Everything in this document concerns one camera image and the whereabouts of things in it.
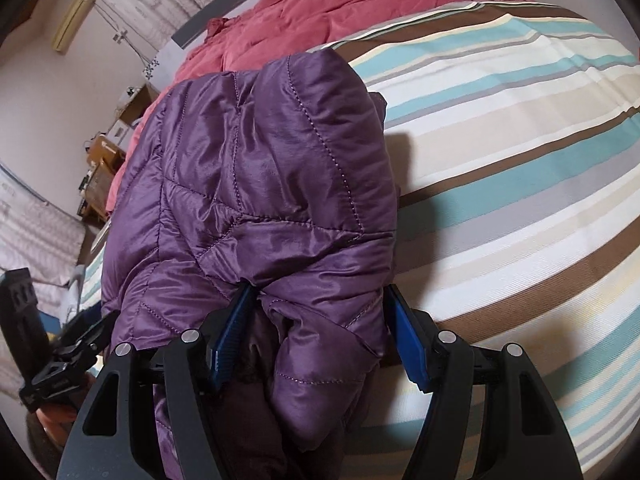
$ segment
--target red comforter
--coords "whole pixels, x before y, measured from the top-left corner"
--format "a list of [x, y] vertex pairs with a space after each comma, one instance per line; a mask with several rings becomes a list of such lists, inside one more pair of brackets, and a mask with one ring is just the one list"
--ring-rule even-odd
[[[258, 69], [270, 60], [340, 40], [377, 23], [460, 1], [465, 0], [260, 0], [237, 18], [211, 20], [205, 43], [188, 55], [174, 84], [212, 72]], [[127, 158], [152, 108], [136, 129]], [[126, 164], [111, 185], [108, 210], [115, 205], [125, 168]]]

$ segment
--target striped bedsheet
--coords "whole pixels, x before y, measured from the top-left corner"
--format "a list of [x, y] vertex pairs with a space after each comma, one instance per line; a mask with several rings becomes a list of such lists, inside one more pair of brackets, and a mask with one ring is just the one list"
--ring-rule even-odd
[[86, 266], [84, 283], [80, 294], [79, 311], [94, 306], [102, 299], [102, 262], [104, 260], [104, 246], [95, 255], [95, 258]]
[[[396, 283], [471, 343], [521, 343], [584, 471], [640, 415], [640, 68], [581, 16], [455, 4], [330, 44], [388, 101]], [[428, 408], [380, 370], [343, 478], [400, 478]], [[472, 473], [481, 391], [459, 478]]]

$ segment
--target cardboard box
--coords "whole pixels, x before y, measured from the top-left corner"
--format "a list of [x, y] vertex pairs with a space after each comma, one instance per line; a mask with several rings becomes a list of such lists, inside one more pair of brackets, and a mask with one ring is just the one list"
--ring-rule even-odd
[[129, 99], [129, 102], [117, 112], [116, 118], [128, 126], [132, 126], [136, 119], [142, 117], [146, 109], [156, 100], [158, 95], [158, 92], [146, 85], [136, 89]]
[[106, 135], [107, 140], [110, 140], [124, 151], [127, 151], [132, 136], [133, 128], [120, 119], [113, 123]]
[[115, 173], [124, 162], [124, 158], [125, 152], [103, 134], [100, 134], [92, 142], [86, 156], [86, 162], [95, 167], [100, 166], [100, 163], [104, 161]]

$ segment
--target black clamp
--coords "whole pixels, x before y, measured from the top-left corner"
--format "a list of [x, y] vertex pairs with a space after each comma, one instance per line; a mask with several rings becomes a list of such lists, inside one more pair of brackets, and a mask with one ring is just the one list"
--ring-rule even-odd
[[470, 480], [581, 480], [574, 445], [535, 366], [516, 343], [470, 346], [385, 288], [385, 321], [407, 374], [433, 393], [404, 480], [454, 480], [474, 384], [484, 384], [484, 420]]
[[75, 394], [87, 386], [85, 372], [108, 345], [117, 317], [113, 312], [91, 320], [81, 312], [50, 342], [29, 269], [0, 276], [0, 328], [24, 378], [18, 394], [30, 412], [45, 402], [75, 405]]
[[162, 384], [184, 480], [230, 480], [200, 397], [231, 379], [256, 297], [243, 282], [229, 306], [211, 312], [198, 330], [156, 349], [119, 344], [78, 413], [58, 478], [165, 480], [153, 400], [153, 386]]
[[[97, 356], [111, 340], [118, 312], [110, 312], [94, 324], [88, 325], [80, 313], [67, 325], [69, 332], [53, 341], [51, 358], [32, 378], [24, 378], [18, 394], [30, 412], [46, 402], [71, 403], [74, 394], [87, 386], [86, 372], [97, 362]], [[70, 341], [73, 333], [78, 339]]]
[[[80, 409], [58, 479], [166, 480], [153, 400], [154, 385], [163, 384], [184, 480], [233, 480], [201, 398], [231, 378], [256, 296], [242, 283], [229, 307], [162, 348], [118, 345]], [[454, 480], [474, 384], [486, 386], [474, 480], [582, 478], [558, 409], [519, 345], [501, 351], [470, 346], [410, 309], [394, 285], [385, 288], [383, 303], [409, 378], [433, 393], [404, 480]]]

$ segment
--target metal screw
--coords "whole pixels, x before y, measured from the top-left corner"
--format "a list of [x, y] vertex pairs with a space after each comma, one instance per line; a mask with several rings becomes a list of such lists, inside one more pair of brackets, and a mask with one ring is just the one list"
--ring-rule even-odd
[[182, 339], [183, 343], [193, 343], [194, 341], [197, 341], [199, 337], [200, 332], [197, 330], [185, 330], [182, 332], [180, 339]]
[[120, 357], [127, 355], [129, 352], [131, 352], [131, 345], [129, 343], [120, 343], [116, 346], [116, 355]]
[[443, 343], [455, 343], [457, 336], [451, 330], [443, 330], [438, 333], [438, 339]]
[[524, 353], [524, 350], [522, 346], [516, 345], [516, 343], [509, 343], [507, 345], [507, 352], [514, 357], [520, 357]]

